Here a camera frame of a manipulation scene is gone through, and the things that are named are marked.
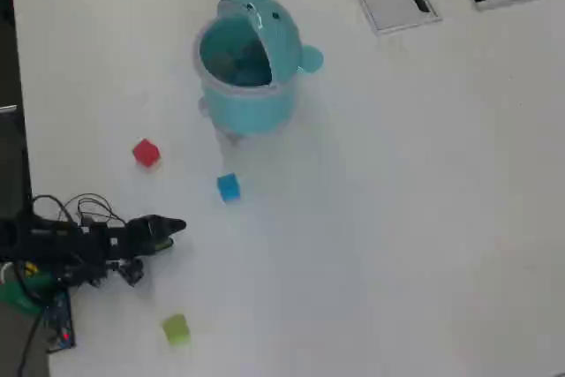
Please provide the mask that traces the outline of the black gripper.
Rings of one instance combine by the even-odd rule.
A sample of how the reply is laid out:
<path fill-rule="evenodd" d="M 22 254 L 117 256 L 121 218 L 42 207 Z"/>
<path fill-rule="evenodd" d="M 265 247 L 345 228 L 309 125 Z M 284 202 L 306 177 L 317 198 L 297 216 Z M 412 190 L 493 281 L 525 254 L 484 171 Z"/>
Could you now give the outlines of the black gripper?
<path fill-rule="evenodd" d="M 148 256 L 170 249 L 174 245 L 174 234 L 183 231 L 186 222 L 182 219 L 161 215 L 141 216 L 122 227 L 109 227 L 109 257 L 112 260 Z"/>

